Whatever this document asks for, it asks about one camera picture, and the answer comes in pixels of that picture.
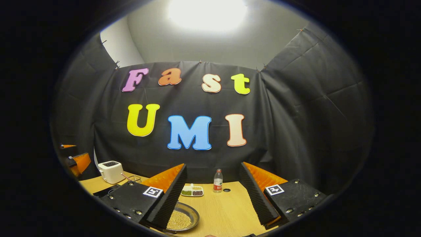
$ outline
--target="letter m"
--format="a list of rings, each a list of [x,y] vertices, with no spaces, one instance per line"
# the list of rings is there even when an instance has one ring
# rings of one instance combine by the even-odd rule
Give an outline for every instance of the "letter m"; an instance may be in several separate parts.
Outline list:
[[[179,137],[186,149],[190,147],[194,138],[196,138],[196,140],[193,144],[193,149],[209,150],[212,147],[209,144],[208,137],[209,123],[212,121],[210,117],[197,117],[190,129],[184,118],[180,115],[169,116],[168,121],[171,123],[171,139],[170,143],[167,145],[168,148],[180,149],[181,144],[179,143]]]

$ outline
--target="orange object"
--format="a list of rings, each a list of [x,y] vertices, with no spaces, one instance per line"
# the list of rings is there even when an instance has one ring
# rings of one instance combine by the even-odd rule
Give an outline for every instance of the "orange object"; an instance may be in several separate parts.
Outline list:
[[[272,174],[262,168],[249,164],[247,162],[243,162],[250,173],[253,175],[254,180],[256,181],[257,185],[259,186],[260,190],[263,192],[266,187],[281,184],[288,182],[287,180]]]
[[[149,179],[142,182],[143,185],[151,186],[154,188],[164,190],[164,193],[167,192],[168,188],[170,187],[171,183],[176,178],[177,174],[179,174],[181,168],[184,164],[179,164],[175,167],[172,167],[164,172],[161,172],[157,175],[150,177]]]
[[[275,222],[279,221],[280,219],[281,219],[281,216],[278,216],[277,218],[273,219],[272,221],[269,221],[268,223],[266,223],[266,226],[270,226],[270,225],[272,225],[273,223],[275,223]]]
[[[88,153],[83,153],[81,155],[73,156],[73,159],[75,160],[76,165],[73,167],[70,167],[70,170],[76,177],[78,177],[80,174],[83,173],[83,171],[85,171],[85,169],[91,163],[91,159],[89,158]]]
[[[68,147],[72,147],[72,146],[76,146],[76,145],[63,145],[62,148],[68,148]]]

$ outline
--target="ceiling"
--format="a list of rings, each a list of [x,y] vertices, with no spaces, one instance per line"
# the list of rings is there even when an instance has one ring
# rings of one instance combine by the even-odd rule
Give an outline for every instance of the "ceiling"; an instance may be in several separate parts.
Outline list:
[[[133,42],[146,63],[202,60],[261,69],[308,22],[278,3],[243,0],[246,13],[238,27],[221,32],[192,30],[170,18],[171,1],[152,1],[127,17]],[[223,14],[206,9],[198,11],[203,18],[218,18]]]

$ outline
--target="pink letter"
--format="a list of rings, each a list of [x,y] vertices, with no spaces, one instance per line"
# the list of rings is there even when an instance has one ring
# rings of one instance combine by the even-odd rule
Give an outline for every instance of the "pink letter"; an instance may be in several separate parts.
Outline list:
[[[247,141],[242,137],[241,121],[244,119],[242,114],[229,114],[225,116],[229,124],[229,140],[226,143],[228,146],[242,146]]]
[[[138,70],[131,70],[129,79],[127,79],[126,86],[123,88],[122,92],[132,92],[135,89],[135,85],[138,85],[142,80],[142,75],[148,74],[149,69],[143,68]]]

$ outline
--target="ceiling light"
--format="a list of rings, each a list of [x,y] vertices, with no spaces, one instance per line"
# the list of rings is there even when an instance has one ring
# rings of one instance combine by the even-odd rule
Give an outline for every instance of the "ceiling light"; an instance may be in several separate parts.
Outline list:
[[[170,18],[181,27],[205,31],[225,31],[237,27],[244,19],[242,0],[173,0]]]

